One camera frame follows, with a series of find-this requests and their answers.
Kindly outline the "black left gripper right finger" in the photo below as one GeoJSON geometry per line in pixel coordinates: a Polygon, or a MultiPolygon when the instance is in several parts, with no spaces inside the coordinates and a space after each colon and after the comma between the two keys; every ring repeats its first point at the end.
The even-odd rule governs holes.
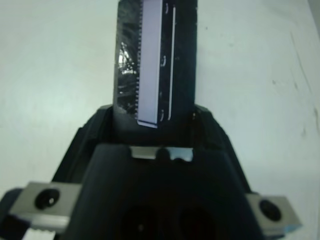
{"type": "Polygon", "coordinates": [[[193,140],[191,142],[195,146],[209,150],[221,150],[226,153],[230,164],[239,179],[239,183],[246,193],[251,193],[252,190],[233,148],[232,142],[207,108],[200,105],[194,107],[191,132],[193,135],[193,140]]]}

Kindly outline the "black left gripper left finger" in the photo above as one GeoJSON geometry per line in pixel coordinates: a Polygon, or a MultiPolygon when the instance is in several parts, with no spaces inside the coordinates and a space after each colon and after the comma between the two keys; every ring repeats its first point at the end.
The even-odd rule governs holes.
{"type": "Polygon", "coordinates": [[[82,183],[123,176],[129,165],[130,149],[125,143],[130,115],[115,105],[100,107],[80,127],[69,145],[54,182],[82,183]]]}

